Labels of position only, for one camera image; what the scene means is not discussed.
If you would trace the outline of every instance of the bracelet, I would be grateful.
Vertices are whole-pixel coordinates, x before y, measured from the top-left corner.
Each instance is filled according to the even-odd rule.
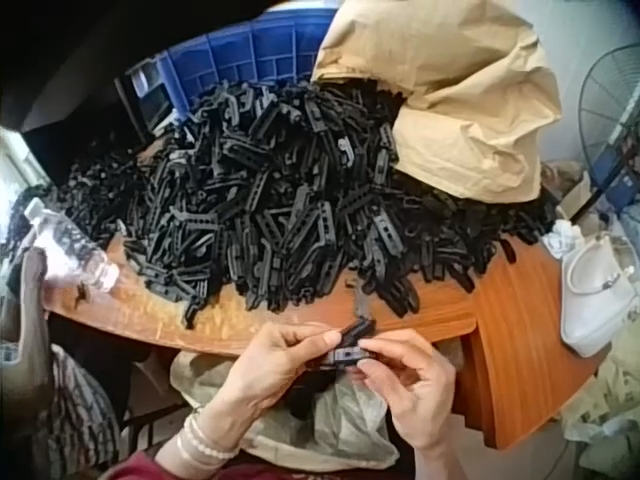
[[[213,470],[216,467],[215,465],[207,465],[206,463],[203,463],[200,460],[193,458],[193,456],[189,452],[187,452],[187,449],[184,448],[184,445],[182,444],[182,438],[180,437],[179,434],[176,437],[176,444],[178,445],[178,451],[180,452],[180,455],[182,456],[182,458],[186,460],[188,463],[190,463],[191,465],[193,465],[194,467],[197,467],[201,470],[205,470],[207,472]]]
[[[211,448],[210,445],[212,442],[204,435],[202,430],[200,430],[200,427],[198,427],[198,424],[193,417],[193,414],[189,415],[184,421],[184,432],[193,447],[207,457],[212,457],[216,460],[231,460],[236,455],[238,455],[238,452],[240,451],[240,449],[237,448],[233,452],[221,452],[219,450]],[[196,438],[196,434],[201,438],[202,441]]]

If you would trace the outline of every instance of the wooden table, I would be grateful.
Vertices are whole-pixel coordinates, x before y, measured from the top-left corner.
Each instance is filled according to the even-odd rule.
[[[467,295],[446,281],[415,279],[421,309],[398,319],[375,295],[370,307],[381,331],[414,328],[431,342],[460,337],[464,367],[458,375],[455,410],[484,432],[487,445],[507,448],[540,427],[595,371],[604,352],[581,359],[560,341],[559,265],[541,246],[513,242],[518,262],[499,254]],[[324,322],[342,328],[353,321],[353,291],[344,274],[329,297],[280,315],[247,312],[244,298],[226,286],[196,317],[196,328],[180,324],[184,305],[148,292],[114,239],[109,257],[121,268],[109,294],[92,292],[76,302],[75,289],[47,289],[45,306],[78,322],[135,340],[218,354],[239,354],[264,322]]]

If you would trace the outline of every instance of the hand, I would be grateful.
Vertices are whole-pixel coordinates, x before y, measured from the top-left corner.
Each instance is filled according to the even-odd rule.
[[[220,393],[251,404],[258,415],[273,406],[305,370],[341,340],[340,332],[318,325],[267,323],[234,363]]]
[[[453,404],[453,365],[414,330],[383,333],[359,346],[382,356],[361,360],[358,369],[389,405],[402,438],[423,452],[440,447]]]

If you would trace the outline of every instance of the chair backrest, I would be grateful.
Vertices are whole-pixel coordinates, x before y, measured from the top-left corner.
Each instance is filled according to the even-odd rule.
[[[0,336],[7,353],[0,359],[3,443],[10,441],[8,437],[34,435],[38,419],[53,401],[51,346],[42,305],[45,272],[44,252],[27,251],[22,261],[19,303],[9,295],[4,299],[0,319]]]

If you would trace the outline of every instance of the woman's left hand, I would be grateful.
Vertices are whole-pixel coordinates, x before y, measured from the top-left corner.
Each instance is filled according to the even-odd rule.
[[[341,338],[329,327],[267,323],[234,363],[219,395],[247,402],[261,415],[305,370],[305,363],[327,354]]]

